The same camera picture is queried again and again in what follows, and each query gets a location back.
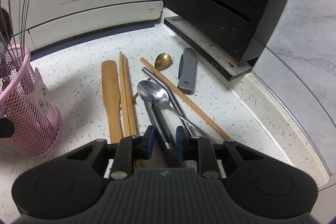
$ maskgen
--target morphy richards logo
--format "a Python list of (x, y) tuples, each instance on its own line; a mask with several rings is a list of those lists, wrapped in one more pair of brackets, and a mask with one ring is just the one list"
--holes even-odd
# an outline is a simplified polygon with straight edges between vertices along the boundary
[(62, 5), (68, 4), (68, 3), (77, 2), (77, 1), (81, 1), (81, 0), (68, 0), (68, 1), (60, 3), (59, 6), (62, 6)]

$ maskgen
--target drip tray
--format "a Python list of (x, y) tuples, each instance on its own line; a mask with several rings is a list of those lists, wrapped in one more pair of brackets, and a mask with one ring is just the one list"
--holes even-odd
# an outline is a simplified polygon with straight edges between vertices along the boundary
[(252, 70), (247, 62), (237, 63), (227, 52), (181, 17), (166, 17), (164, 23), (197, 51), (209, 69), (214, 68), (227, 80), (233, 80)]

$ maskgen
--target gold spoon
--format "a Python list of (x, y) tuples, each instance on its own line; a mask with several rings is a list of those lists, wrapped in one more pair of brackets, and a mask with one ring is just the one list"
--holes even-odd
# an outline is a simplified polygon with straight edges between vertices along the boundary
[[(158, 71), (162, 71), (165, 69), (168, 69), (169, 66), (171, 65), (171, 56), (165, 52), (159, 54), (154, 62), (154, 67), (158, 70)], [(137, 104), (136, 98), (138, 97), (138, 93), (136, 93), (133, 98), (132, 98), (132, 102), (134, 105)]]

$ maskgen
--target screw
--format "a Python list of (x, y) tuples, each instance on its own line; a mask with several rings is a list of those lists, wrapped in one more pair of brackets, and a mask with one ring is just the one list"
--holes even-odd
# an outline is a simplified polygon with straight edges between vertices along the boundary
[(218, 179), (219, 173), (214, 170), (208, 170), (203, 173), (203, 177), (205, 177), (206, 179)]
[(115, 180), (121, 180), (127, 178), (127, 173), (124, 171), (115, 171), (111, 173), (111, 178)]

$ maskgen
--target basket rim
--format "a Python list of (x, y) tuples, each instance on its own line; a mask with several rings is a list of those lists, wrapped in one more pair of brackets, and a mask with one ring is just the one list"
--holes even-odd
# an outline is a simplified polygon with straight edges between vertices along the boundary
[[(13, 45), (12, 47), (9, 47), (10, 50), (13, 49), (20, 49), (20, 45)], [(21, 78), (23, 77), (23, 74), (25, 73), (28, 65), (30, 63), (30, 50), (28, 47), (25, 47), (25, 58), (23, 59), (22, 65), (13, 78), (13, 80), (8, 84), (8, 86), (5, 88), (5, 90), (0, 93), (0, 105), (4, 103), (4, 101), (7, 99), (7, 97), (12, 93), (12, 91), (16, 88), (18, 83), (21, 81)]]

